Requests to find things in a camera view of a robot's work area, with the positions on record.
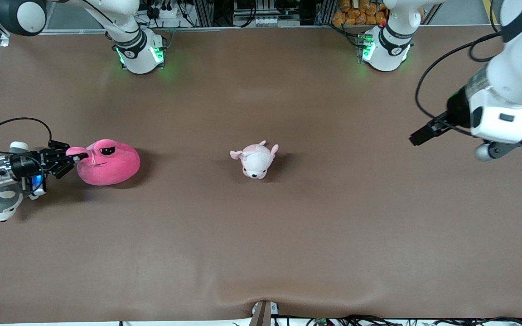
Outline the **round hot pink plush toy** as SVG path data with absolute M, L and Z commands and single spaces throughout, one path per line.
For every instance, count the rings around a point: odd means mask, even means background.
M 122 183 L 140 169 L 139 153 L 132 146 L 112 139 L 100 139 L 87 147 L 70 147 L 66 155 L 79 157 L 79 177 L 94 186 Z

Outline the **orange snack bags pile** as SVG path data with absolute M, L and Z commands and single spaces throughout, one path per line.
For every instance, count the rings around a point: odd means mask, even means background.
M 377 0 L 336 0 L 337 9 L 331 20 L 336 27 L 342 25 L 384 25 L 389 9 Z

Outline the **small pink white plush dog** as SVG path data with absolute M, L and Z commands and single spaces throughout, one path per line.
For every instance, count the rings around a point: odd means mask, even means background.
M 232 159 L 241 162 L 242 173 L 251 179 L 263 179 L 270 165 L 276 157 L 279 149 L 278 144 L 274 144 L 270 149 L 265 146 L 263 140 L 257 144 L 251 144 L 239 151 L 230 151 Z

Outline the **white power strip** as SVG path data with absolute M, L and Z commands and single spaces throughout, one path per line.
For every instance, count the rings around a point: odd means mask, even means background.
M 180 19 L 182 17 L 178 4 L 163 4 L 155 7 L 155 9 L 158 9 L 158 19 Z

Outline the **brown table cover mat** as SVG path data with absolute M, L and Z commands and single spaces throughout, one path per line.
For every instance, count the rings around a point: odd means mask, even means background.
M 422 146 L 416 83 L 488 27 L 424 27 L 398 70 L 327 30 L 177 33 L 164 69 L 122 70 L 104 35 L 0 47 L 0 122 L 135 147 L 114 187 L 75 171 L 0 222 L 0 323 L 522 317 L 522 147 L 489 163 Z M 278 144 L 263 179 L 230 157 Z

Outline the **aluminium table edge rail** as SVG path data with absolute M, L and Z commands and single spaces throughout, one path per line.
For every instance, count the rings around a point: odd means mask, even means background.
M 330 27 L 329 25 L 299 25 L 299 26 L 282 26 L 282 27 L 248 27 L 239 28 L 239 27 L 207 27 L 207 28 L 161 28 L 161 29 L 153 29 L 155 32 L 163 32 L 163 33 L 186 33 L 186 32 L 220 32 L 220 31 L 253 31 L 253 30 L 327 30 L 327 31 L 337 31 L 338 33 L 346 32 L 346 33 L 360 33 L 365 30 L 369 30 L 371 28 L 370 25 L 357 25 L 354 27 Z M 51 36 L 51 35 L 95 35 L 95 34 L 104 34 L 106 31 L 104 29 L 44 29 L 39 36 Z

